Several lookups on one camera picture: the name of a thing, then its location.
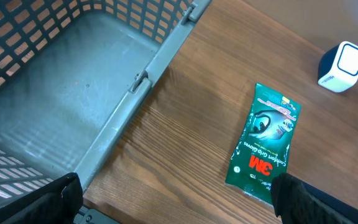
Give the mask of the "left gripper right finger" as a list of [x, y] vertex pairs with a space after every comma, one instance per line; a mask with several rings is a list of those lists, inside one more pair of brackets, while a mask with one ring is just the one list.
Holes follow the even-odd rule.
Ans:
[[358, 209], [290, 174], [275, 177], [270, 193], [275, 215], [283, 224], [358, 223]]

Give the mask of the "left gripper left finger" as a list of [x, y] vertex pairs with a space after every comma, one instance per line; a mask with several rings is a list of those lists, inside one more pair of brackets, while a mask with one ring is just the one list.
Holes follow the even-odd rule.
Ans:
[[73, 223], [83, 205], [83, 189], [75, 172], [0, 208], [0, 223]]

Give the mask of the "green 3M gloves packet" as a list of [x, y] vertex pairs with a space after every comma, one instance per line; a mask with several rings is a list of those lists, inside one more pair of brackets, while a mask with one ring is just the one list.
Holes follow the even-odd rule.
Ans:
[[287, 171], [290, 146], [301, 105], [261, 83], [230, 158], [225, 183], [271, 204], [275, 177]]

